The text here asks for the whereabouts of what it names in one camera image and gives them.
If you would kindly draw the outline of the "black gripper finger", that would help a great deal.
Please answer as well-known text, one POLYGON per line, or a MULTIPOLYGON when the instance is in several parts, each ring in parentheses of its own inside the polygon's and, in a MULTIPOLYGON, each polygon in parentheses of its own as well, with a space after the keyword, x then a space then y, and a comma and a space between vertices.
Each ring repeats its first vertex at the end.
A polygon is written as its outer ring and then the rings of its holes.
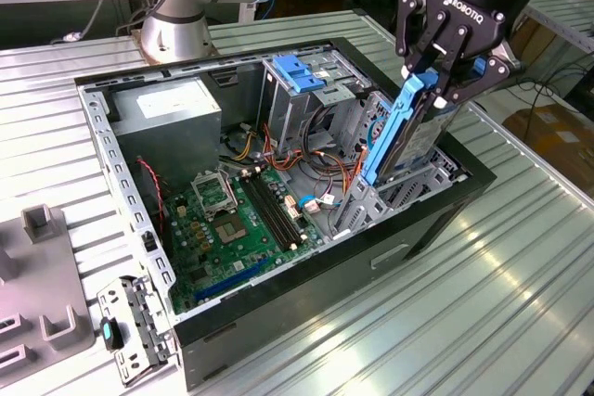
POLYGON ((445 58, 448 26, 447 0, 399 0, 395 51, 404 60, 407 73, 435 69, 446 73, 445 58))
POLYGON ((484 63, 479 78, 462 78, 468 72, 462 71, 463 51, 470 40, 471 30, 460 25, 454 33, 439 69, 437 85, 433 89, 433 106, 444 109, 449 103, 461 105, 495 87, 510 75, 510 66, 501 58, 491 56, 484 63))

